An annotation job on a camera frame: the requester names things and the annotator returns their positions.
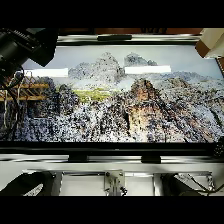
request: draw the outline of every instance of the metal bracket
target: metal bracket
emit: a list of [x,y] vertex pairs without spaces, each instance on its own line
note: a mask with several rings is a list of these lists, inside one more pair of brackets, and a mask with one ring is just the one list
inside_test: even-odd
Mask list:
[[125,195],[125,173],[122,170],[110,170],[105,172],[104,190],[107,196],[121,196],[123,192]]

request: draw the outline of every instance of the sky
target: sky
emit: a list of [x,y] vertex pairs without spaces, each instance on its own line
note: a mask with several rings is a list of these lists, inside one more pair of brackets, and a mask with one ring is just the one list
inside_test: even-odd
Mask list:
[[[110,52],[121,67],[124,57],[136,53],[144,59],[156,61],[158,65],[170,65],[171,71],[196,72],[202,76],[223,79],[215,59],[204,59],[197,53],[194,46],[186,45],[113,45],[113,46],[69,46],[57,47],[54,59],[46,69],[75,68],[82,62],[94,63],[103,53]],[[23,68],[41,69],[40,65],[28,60]]]

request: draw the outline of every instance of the television screen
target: television screen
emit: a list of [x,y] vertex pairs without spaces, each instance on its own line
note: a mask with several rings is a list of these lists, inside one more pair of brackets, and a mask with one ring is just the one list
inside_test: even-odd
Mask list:
[[[45,68],[23,67],[15,141],[204,143],[224,134],[222,73],[194,46],[58,46]],[[1,131],[15,119],[2,96]]]

